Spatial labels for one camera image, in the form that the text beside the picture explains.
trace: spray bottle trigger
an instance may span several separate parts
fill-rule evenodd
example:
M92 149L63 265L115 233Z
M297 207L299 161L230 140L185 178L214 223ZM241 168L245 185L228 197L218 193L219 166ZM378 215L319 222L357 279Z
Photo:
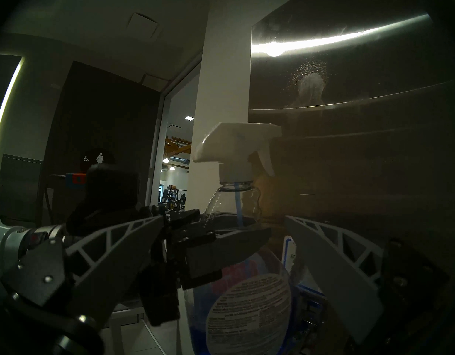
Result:
M271 176L271 177L274 177L275 173L273 171L272 160L270 159L270 147L269 147L269 144L266 143L257 152L259 153L260 162L262 163L262 166L264 167L264 169L267 172L267 174L269 176Z

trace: restroom sign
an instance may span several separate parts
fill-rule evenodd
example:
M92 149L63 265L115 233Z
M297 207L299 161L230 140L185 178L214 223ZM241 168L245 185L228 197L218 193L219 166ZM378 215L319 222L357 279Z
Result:
M95 164L115 164L112 152L103 148L95 148L80 153L80 172L86 173Z

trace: dark door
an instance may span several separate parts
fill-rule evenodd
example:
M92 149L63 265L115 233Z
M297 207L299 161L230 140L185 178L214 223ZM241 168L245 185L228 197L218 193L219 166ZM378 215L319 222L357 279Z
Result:
M54 189L55 223L66 221L84 190L67 189L64 181L49 176L85 172L88 160L139 172L139 202L145 203L159 99L155 90L73 62L53 118L39 187L40 201L47 185ZM37 222L41 219L40 209Z

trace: white pillar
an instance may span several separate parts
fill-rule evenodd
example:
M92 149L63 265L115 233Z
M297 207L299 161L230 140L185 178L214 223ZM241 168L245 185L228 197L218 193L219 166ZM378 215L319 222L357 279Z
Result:
M247 122L251 28L287 1L211 0L194 116L193 149L217 123ZM217 163L192 161L186 209L199 208L203 212L218 186Z

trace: spray bottle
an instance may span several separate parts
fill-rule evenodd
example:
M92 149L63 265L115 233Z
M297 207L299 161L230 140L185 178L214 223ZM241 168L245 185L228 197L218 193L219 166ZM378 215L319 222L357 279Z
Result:
M221 187L203 215L204 228L249 234L261 225L260 191L253 187L247 158L258 152L273 175L269 140L281 136L274 124L219 123L197 147L194 162L219 162ZM263 247L222 270L223 277L185 292L191 342L196 355L276 355L285 350L296 298L288 272Z

